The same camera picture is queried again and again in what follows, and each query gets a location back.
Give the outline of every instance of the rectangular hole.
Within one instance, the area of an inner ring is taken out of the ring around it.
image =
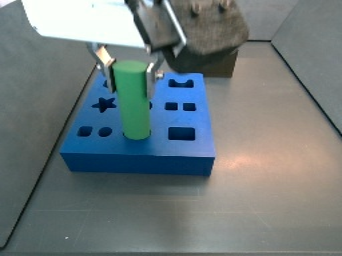
[[[165,103],[165,110],[177,110],[177,103],[176,102],[166,102]]]
[[[194,128],[190,127],[169,127],[168,140],[194,140]]]
[[[174,79],[169,79],[168,87],[170,88],[193,88],[193,80],[186,80],[184,83],[178,83]]]
[[[194,103],[182,103],[182,110],[184,111],[196,111],[196,104]]]

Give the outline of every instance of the gray table surface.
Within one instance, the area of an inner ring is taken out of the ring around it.
[[[0,247],[93,66],[84,43],[36,33],[21,1],[0,9]]]
[[[269,43],[205,82],[211,177],[70,173],[56,149],[3,254],[342,252],[340,137]]]

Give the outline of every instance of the white wall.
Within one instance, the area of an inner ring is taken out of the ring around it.
[[[14,2],[14,0],[0,0],[0,8],[11,2]]]
[[[236,0],[249,27],[249,40],[271,40],[299,0]]]

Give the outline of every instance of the metal bracket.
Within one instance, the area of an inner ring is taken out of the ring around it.
[[[173,9],[172,9],[172,6],[170,6],[168,0],[154,0],[154,3],[158,3],[164,7],[164,9],[166,11],[166,14],[169,16],[170,22],[174,26],[177,36],[180,38],[178,45],[174,46],[173,49],[172,49],[174,56],[177,56],[182,47],[186,45],[186,37],[185,37],[184,31],[181,29],[180,23],[177,21],[177,18],[176,18],[176,15],[174,15],[174,12],[173,12]]]
[[[146,85],[146,98],[150,99],[154,94],[154,82],[164,77],[164,72],[158,70],[164,62],[161,52],[156,52],[156,62],[149,63],[145,69],[145,85]]]
[[[101,73],[106,79],[108,90],[110,93],[113,93],[116,90],[116,86],[114,86],[112,64],[114,63],[116,59],[110,57],[109,53],[104,48],[104,45],[100,45],[97,43],[86,43],[86,48],[97,64],[100,65]]]

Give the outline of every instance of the circular hole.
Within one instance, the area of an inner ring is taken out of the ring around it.
[[[90,136],[92,127],[90,126],[81,126],[77,131],[78,137],[88,137]]]
[[[109,127],[102,127],[100,130],[98,130],[98,135],[100,137],[108,137],[112,133],[112,129]]]

